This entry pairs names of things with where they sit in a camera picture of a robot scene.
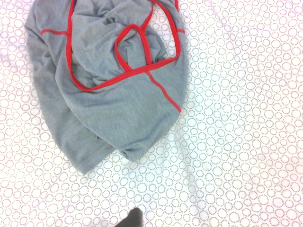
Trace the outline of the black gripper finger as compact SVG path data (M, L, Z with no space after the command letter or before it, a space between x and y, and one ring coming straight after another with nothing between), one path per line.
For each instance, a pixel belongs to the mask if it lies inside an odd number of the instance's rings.
M143 212L139 208L132 209L128 216L118 223L118 227L142 227Z

